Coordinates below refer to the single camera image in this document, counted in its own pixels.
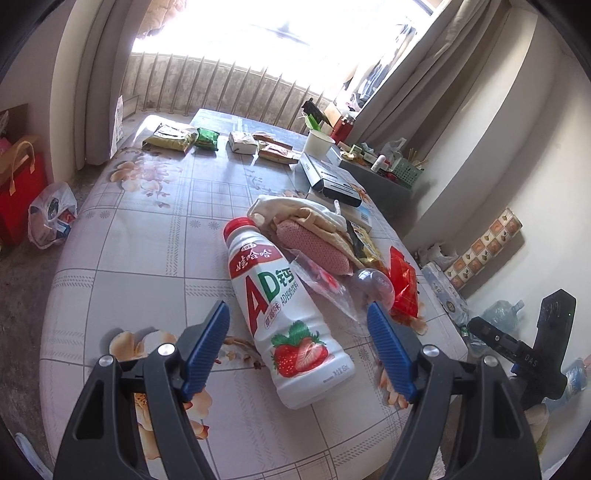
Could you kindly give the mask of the white gloved right hand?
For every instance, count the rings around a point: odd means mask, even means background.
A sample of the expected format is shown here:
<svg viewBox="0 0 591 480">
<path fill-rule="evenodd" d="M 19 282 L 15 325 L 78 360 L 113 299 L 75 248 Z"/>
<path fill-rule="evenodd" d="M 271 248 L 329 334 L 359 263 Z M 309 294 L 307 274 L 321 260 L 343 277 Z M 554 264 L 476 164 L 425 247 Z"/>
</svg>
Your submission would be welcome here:
<svg viewBox="0 0 591 480">
<path fill-rule="evenodd" d="M 534 442 L 543 436 L 549 421 L 549 411 L 544 403 L 539 403 L 525 411 L 526 420 L 530 427 Z"/>
</svg>

